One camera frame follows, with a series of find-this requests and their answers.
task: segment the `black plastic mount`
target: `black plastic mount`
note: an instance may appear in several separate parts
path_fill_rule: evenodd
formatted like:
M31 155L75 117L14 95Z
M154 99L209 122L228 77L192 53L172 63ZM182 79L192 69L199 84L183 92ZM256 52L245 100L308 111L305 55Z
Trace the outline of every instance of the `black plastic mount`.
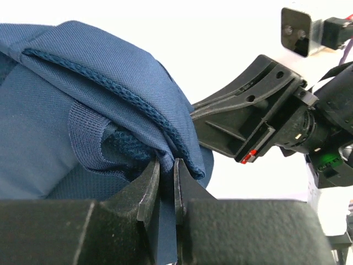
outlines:
M333 265L309 205L217 200L174 166L178 264ZM159 163L110 200L0 202L0 264L160 264Z
M340 236L328 236L327 238L331 249L337 254L338 265L347 264L348 251L352 246L352 240L348 232Z
M318 175L320 189L353 185L353 153L344 155L344 150L353 144L352 62L331 69L322 79L331 77L334 78L315 92L319 101L314 106L315 112L327 121L329 137L325 145L306 158Z
M353 38L353 21L349 19L329 18L324 21L322 45L337 50Z
M194 104L200 144L237 162L253 162L280 141L281 129L286 136L298 134L289 121L316 101L306 85L300 75L259 55L229 85Z

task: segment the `green light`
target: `green light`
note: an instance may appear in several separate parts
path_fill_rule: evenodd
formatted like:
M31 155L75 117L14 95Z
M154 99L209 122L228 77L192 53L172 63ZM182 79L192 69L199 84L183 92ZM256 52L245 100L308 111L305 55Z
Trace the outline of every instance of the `green light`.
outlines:
M323 171L327 168L334 168L342 164L342 158L338 153L326 153L319 159L318 169Z

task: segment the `black connector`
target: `black connector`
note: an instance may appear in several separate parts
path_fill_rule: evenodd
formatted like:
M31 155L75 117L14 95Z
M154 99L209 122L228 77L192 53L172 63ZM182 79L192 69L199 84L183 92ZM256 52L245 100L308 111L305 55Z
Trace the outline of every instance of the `black connector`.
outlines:
M353 21L349 19L329 18L324 21L324 30L321 44L337 50L353 38Z

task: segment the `red indicator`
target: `red indicator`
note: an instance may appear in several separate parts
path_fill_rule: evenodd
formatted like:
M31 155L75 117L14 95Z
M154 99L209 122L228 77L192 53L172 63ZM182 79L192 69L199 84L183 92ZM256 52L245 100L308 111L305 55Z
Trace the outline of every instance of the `red indicator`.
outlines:
M250 153L247 154L247 156L245 156L245 158L242 160L242 164L246 164L250 158L254 157L257 153L257 150L253 150Z
M352 20L353 21L353 14L347 17L346 19Z

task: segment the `blue backpack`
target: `blue backpack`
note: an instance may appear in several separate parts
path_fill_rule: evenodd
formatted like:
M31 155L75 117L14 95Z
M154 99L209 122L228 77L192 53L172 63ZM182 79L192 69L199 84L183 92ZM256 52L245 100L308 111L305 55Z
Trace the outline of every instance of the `blue backpack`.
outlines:
M0 199L107 200L157 157L160 260L176 259L173 162L206 187L213 155L152 55L80 22L0 24L0 95Z

